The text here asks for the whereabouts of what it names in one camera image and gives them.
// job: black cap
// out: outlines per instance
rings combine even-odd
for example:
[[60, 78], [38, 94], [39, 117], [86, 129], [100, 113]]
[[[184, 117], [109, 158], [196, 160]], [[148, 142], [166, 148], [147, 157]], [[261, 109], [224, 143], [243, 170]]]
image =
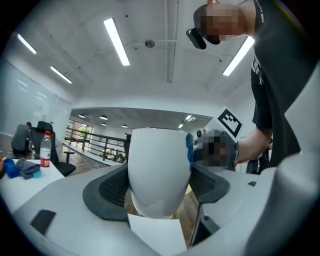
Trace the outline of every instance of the black cap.
[[204, 10], [207, 9], [207, 5], [208, 4], [204, 4], [202, 6], [200, 6], [197, 10], [195, 10], [194, 14], [193, 14], [193, 20], [194, 20], [194, 26], [195, 28], [198, 30], [198, 32], [200, 33], [200, 35], [202, 37], [204, 37], [209, 43], [213, 44], [213, 45], [218, 45], [220, 44], [219, 40], [214, 40], [213, 37], [215, 37], [214, 35], [206, 35], [206, 31], [203, 30], [203, 28], [201, 27], [201, 17], [204, 14]]

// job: black and white square marker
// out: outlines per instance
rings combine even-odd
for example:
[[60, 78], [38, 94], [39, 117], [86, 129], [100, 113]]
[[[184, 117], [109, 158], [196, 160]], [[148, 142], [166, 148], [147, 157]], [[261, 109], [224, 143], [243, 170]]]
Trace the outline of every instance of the black and white square marker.
[[227, 108], [217, 119], [235, 138], [238, 136], [242, 123]]

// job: black t-shirt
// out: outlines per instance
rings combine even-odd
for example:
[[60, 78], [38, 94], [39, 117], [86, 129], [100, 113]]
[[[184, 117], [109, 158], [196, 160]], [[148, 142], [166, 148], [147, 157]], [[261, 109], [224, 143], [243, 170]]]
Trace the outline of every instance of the black t-shirt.
[[256, 75], [251, 69], [253, 122], [258, 128], [273, 129], [269, 166], [275, 167], [285, 157], [300, 151], [285, 112], [308, 82], [318, 58], [301, 25], [280, 0], [253, 2], [256, 9], [253, 48], [262, 70]]

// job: white ceiling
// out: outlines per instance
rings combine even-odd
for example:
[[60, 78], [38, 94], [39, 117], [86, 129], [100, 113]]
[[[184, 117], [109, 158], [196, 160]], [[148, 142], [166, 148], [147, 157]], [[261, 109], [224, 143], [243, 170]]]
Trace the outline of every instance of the white ceiling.
[[[80, 114], [85, 114], [85, 118], [80, 118]], [[99, 117], [101, 115], [106, 115], [108, 120], [100, 119]], [[102, 123], [106, 123], [107, 127], [112, 128], [121, 128], [122, 125], [127, 125], [129, 129], [146, 127], [165, 128], [181, 130], [188, 133], [192, 133], [200, 128], [205, 127], [212, 119], [210, 116], [192, 114], [193, 117], [196, 117], [196, 120], [186, 122], [181, 129], [178, 129], [178, 126], [188, 115], [191, 114], [164, 110], [124, 107], [74, 109], [71, 112], [72, 117], [93, 125], [101, 125]]]
[[[235, 90], [250, 84], [252, 51], [234, 72], [224, 69], [245, 37], [196, 49], [186, 30], [194, 26], [193, 12], [205, 0], [50, 0], [43, 1], [17, 29], [37, 50], [33, 55], [21, 43], [14, 50], [26, 56], [41, 72], [81, 96], [85, 90], [106, 86], [115, 77], [148, 77], [203, 95], [227, 100]], [[225, 0], [238, 4], [243, 0]], [[125, 45], [130, 66], [122, 66], [103, 21], [113, 17]], [[155, 41], [147, 48], [144, 41]], [[57, 77], [50, 66], [65, 74], [72, 84]], [[117, 88], [112, 82], [108, 87]]]

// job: black metal railing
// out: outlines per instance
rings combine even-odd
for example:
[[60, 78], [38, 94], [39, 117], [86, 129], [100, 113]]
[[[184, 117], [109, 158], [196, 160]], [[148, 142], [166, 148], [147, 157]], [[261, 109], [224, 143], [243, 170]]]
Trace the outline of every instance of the black metal railing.
[[101, 157], [103, 161], [108, 159], [118, 163], [128, 162], [128, 156], [125, 153], [125, 143], [127, 141], [123, 138], [108, 137], [67, 128], [64, 142], [69, 146], [81, 149], [82, 152], [89, 152]]

